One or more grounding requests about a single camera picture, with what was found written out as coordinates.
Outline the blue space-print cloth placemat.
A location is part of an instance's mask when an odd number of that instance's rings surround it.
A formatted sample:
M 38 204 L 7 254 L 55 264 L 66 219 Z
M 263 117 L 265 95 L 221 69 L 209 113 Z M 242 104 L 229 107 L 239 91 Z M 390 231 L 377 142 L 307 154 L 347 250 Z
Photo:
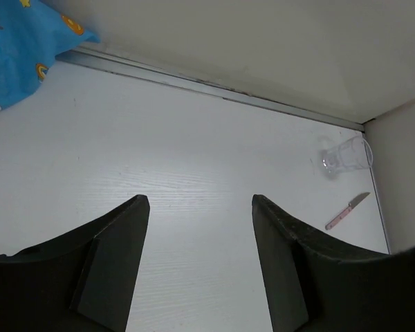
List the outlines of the blue space-print cloth placemat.
M 41 1 L 0 1 L 0 111 L 32 95 L 55 58 L 98 36 Z

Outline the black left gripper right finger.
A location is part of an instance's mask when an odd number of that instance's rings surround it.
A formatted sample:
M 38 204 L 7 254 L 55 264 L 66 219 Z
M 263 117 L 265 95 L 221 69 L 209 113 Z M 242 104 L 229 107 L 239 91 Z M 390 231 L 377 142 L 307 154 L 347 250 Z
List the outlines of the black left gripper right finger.
M 252 222 L 274 331 L 415 331 L 415 247 L 351 245 L 260 194 Z

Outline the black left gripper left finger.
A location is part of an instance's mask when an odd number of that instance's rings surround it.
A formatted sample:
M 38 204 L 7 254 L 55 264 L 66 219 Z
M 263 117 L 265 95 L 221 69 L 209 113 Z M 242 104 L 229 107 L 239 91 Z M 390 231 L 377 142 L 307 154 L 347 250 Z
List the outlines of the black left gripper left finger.
M 124 331 L 149 220 L 137 195 L 15 255 L 0 255 L 0 331 Z

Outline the clear drinking glass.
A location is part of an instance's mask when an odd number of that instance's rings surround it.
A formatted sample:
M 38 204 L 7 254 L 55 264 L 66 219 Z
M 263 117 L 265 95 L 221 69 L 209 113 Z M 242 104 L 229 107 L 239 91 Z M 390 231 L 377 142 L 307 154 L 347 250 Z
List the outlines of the clear drinking glass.
M 354 136 L 323 150 L 320 158 L 325 173 L 331 178 L 342 173 L 371 169 L 374 162 L 371 147 L 362 136 Z

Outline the pink-handled table knife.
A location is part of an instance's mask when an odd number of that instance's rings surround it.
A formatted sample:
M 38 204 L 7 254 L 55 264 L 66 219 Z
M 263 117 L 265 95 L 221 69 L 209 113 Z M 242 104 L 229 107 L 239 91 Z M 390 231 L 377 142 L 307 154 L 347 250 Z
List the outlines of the pink-handled table knife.
M 359 205 L 369 195 L 369 192 L 363 192 L 357 195 L 351 201 L 349 201 L 348 205 L 325 225 L 325 230 L 331 230 L 332 228 L 334 228 L 337 224 L 339 224 L 339 222 L 341 222 L 341 220 L 343 220 L 357 205 Z

